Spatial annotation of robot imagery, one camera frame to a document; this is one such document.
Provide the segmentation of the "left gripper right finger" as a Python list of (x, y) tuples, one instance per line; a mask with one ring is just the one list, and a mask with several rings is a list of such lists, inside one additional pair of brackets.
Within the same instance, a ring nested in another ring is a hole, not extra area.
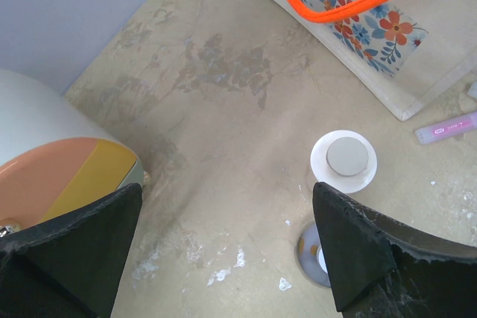
[(325, 182), (312, 198), (343, 317), (475, 317), (476, 248), (422, 232)]

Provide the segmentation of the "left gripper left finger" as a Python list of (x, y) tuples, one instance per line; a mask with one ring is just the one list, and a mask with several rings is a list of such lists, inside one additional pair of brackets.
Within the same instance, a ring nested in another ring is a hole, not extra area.
[(1, 238), (1, 316), (110, 317), (141, 207), (129, 184)]

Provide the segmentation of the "canvas bag with orange handles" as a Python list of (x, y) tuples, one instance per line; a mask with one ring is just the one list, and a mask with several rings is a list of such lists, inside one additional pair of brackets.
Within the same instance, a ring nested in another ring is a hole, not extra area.
[[(357, 0), (299, 0), (326, 12)], [(387, 0), (325, 23), (297, 21), (399, 120), (476, 68), (476, 0)]]

